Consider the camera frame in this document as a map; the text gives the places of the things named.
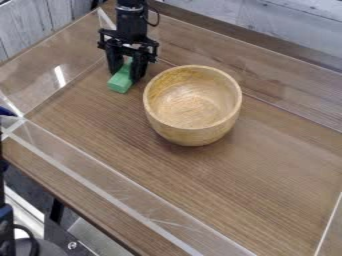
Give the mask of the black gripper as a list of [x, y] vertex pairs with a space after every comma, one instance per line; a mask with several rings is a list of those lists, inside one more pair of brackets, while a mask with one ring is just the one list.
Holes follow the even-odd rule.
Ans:
[[157, 27], [149, 21], [150, 6], [147, 0], [117, 0], [117, 28], [99, 29], [98, 47], [106, 51], [109, 70], [115, 74], [123, 64], [125, 56], [133, 57], [130, 76], [137, 83], [146, 75], [149, 62], [155, 62], [159, 43], [147, 36], [149, 27]]

